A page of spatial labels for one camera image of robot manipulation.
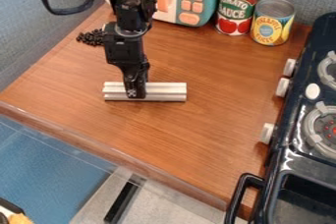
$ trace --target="black cable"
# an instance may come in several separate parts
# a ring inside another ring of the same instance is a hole
[[[83,12],[90,7],[92,7],[94,0],[85,0],[81,6],[75,7],[75,8],[67,8],[67,9],[53,9],[50,7],[48,0],[41,0],[44,7],[53,15],[56,16],[68,16],[73,15],[76,13]]]

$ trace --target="wooden countertop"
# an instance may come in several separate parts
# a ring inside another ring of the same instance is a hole
[[[188,83],[186,103],[105,102],[102,85],[120,81],[102,47],[76,42],[79,31],[113,20],[102,6],[1,93],[1,101],[129,154],[226,201],[245,172],[261,175],[263,123],[275,122],[274,91],[310,27],[294,25],[277,47],[248,35],[219,34],[213,24],[187,28],[155,22],[144,38],[152,82]],[[252,207],[248,196],[245,207]]]

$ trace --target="toy stove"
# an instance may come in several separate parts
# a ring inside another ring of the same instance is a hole
[[[285,97],[269,144],[265,178],[244,174],[225,223],[235,223],[248,187],[259,190],[251,224],[336,223],[336,13],[318,18],[298,61],[287,61],[276,94]]]

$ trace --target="tomato sauce can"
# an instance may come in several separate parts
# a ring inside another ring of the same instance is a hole
[[[219,31],[240,35],[250,31],[257,0],[219,0],[216,27]]]
[[[294,18],[295,8],[287,0],[261,0],[255,6],[251,37],[267,46],[283,44],[288,40]]]

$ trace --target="stove knob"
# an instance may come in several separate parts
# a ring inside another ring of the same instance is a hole
[[[284,68],[283,75],[285,77],[291,77],[293,76],[295,66],[297,65],[297,60],[295,59],[288,59]]]
[[[310,100],[315,100],[319,97],[321,89],[317,84],[309,84],[306,87],[306,97]]]
[[[260,141],[265,144],[269,144],[273,135],[273,131],[274,131],[274,125],[265,123],[262,128]]]
[[[289,82],[290,82],[289,79],[285,79],[285,78],[280,79],[279,85],[275,91],[276,96],[285,97],[288,87],[289,87]]]

